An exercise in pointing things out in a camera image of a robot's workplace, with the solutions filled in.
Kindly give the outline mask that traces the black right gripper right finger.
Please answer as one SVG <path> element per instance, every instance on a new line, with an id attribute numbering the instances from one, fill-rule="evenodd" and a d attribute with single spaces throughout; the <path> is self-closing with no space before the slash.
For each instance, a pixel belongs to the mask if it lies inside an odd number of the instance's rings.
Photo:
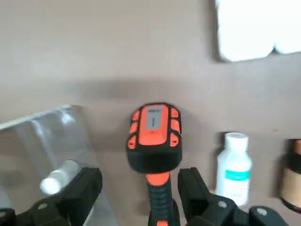
<path id="1" fill-rule="evenodd" d="M 178 192 L 188 226 L 286 226 L 279 213 L 266 206 L 241 210 L 233 200 L 209 192 L 195 167 L 178 173 Z"/>

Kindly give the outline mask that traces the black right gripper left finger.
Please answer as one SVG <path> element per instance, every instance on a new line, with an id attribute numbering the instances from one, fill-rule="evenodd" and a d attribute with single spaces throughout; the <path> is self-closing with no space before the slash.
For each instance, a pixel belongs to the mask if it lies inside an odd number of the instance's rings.
<path id="1" fill-rule="evenodd" d="M 35 202 L 16 214 L 12 208 L 0 209 L 2 226 L 82 226 L 103 187 L 98 168 L 84 167 L 59 193 Z"/>

